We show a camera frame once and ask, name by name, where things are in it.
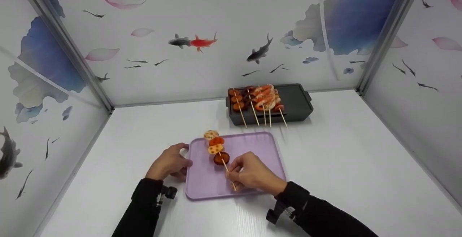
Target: table surface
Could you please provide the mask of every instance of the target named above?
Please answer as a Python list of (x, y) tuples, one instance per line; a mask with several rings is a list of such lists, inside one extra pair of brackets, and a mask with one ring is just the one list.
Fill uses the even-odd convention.
[[(462, 215), (354, 91), (311, 96), (314, 112), (289, 128), (235, 127), (224, 100), (116, 109), (41, 236), (111, 236), (162, 150), (209, 129), (271, 132), (288, 180), (380, 237), (460, 236)], [(189, 201), (183, 184), (165, 184), (178, 194), (164, 203), (155, 236), (307, 236), (285, 216), (276, 226), (265, 219), (275, 203), (266, 194)]]

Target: pink tray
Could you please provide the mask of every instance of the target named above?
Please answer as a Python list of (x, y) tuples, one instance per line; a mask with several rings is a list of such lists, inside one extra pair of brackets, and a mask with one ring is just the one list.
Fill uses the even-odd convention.
[[(269, 169), (282, 179), (286, 179), (276, 142), (269, 132), (224, 135), (225, 152), (230, 155), (230, 163), (239, 155), (248, 151), (255, 153)], [(207, 151), (208, 143), (204, 138), (195, 139), (189, 144), (189, 159), (193, 166), (186, 177), (186, 196), (192, 200), (212, 199), (228, 196), (256, 194), (257, 189), (244, 189), (235, 192), (225, 178), (224, 166), (213, 163), (213, 155)]]

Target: koi fish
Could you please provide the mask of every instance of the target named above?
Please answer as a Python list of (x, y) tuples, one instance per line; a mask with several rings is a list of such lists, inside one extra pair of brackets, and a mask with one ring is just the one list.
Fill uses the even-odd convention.
[(3, 132), (0, 132), (0, 135), (5, 137), (5, 142), (1, 148), (3, 156), (0, 160), (0, 179), (4, 179), (13, 168), (20, 168), (23, 164), (16, 162), (21, 150), (16, 149), (16, 142), (10, 138), (10, 134), (5, 127), (3, 127)]
[(269, 45), (271, 44), (271, 41), (273, 41), (273, 38), (269, 39), (269, 33), (268, 33), (266, 35), (266, 39), (268, 40), (268, 42), (266, 43), (265, 46), (260, 47), (258, 51), (255, 51), (255, 49), (252, 49), (252, 53), (247, 58), (247, 62), (255, 61), (257, 64), (260, 64), (260, 59), (263, 57), (266, 57), (266, 53), (269, 50)]
[(179, 46), (183, 49), (183, 46), (191, 47), (191, 40), (188, 37), (180, 38), (180, 36), (175, 33), (175, 38), (169, 41), (170, 45)]
[(193, 47), (196, 47), (197, 48), (197, 51), (199, 52), (202, 52), (201, 48), (208, 48), (210, 47), (210, 45), (212, 45), (213, 43), (215, 43), (217, 41), (217, 33), (215, 32), (215, 35), (213, 35), (213, 40), (201, 40), (197, 34), (196, 34), (196, 39), (191, 41), (191, 46)]

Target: white wall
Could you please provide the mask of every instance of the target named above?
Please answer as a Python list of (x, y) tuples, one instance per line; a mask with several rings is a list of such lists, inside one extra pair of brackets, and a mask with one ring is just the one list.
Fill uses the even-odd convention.
[[(11, 58), (20, 56), (25, 64), (35, 66), (37, 71), (60, 86), (77, 90), (80, 97), (97, 103), (91, 91), (79, 80), (73, 66), (61, 57), (62, 52), (56, 47), (56, 42), (53, 43), (36, 17), (27, 0), (0, 0), (0, 47), (13, 55), (8, 57), (0, 52), (0, 132), (4, 126), (7, 128), (10, 138), (17, 144), (16, 148), (20, 149), (17, 162), (23, 164), (0, 180), (2, 237), (33, 235), (90, 140), (107, 119), (98, 104), (94, 107), (72, 96), (67, 97), (14, 64)], [(54, 98), (43, 98), (44, 95)], [(29, 113), (25, 113), (24, 109), (18, 117), (15, 114), (18, 103), (27, 107), (42, 104), (43, 108), (38, 108), (38, 113), (35, 112), (37, 109), (29, 109)], [(63, 120), (62, 114), (69, 106), (73, 108), (69, 117)], [(48, 158), (45, 160), (48, 138)], [(0, 146), (4, 141), (5, 137), (0, 135)], [(18, 197), (23, 186), (22, 196)]]
[[(113, 54), (98, 55), (104, 61), (88, 64), (97, 76), (108, 73), (102, 86), (116, 105), (224, 97), (229, 87), (259, 83), (302, 83), (307, 90), (354, 87), (363, 70), (361, 62), (350, 61), (367, 60), (394, 2), (126, 0), (139, 4), (126, 9), (106, 0), (55, 1), (82, 56), (97, 48), (114, 49)], [(142, 38), (132, 36), (138, 28), (155, 31)], [(297, 40), (285, 36), (291, 30)], [(193, 40), (195, 34), (212, 39), (215, 32), (218, 41), (203, 53), (168, 44), (175, 33)], [(259, 65), (247, 62), (252, 49), (267, 43), (267, 33), (274, 38), (267, 56)], [(310, 58), (318, 60), (307, 63)], [(153, 65), (163, 59), (168, 61)], [(284, 65), (270, 73), (280, 64)], [(135, 65), (141, 67), (125, 68)], [(242, 76), (256, 70), (260, 71)]]
[(462, 45), (462, 0), (458, 9), (451, 0), (425, 1), (432, 7), (415, 0), (398, 31), (409, 46), (389, 50), (365, 99), (462, 204), (462, 48), (433, 41)]

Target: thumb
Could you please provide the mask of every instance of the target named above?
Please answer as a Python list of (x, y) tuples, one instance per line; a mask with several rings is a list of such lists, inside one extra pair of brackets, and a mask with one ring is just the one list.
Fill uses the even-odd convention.
[(226, 178), (230, 181), (239, 181), (239, 172), (226, 173)]

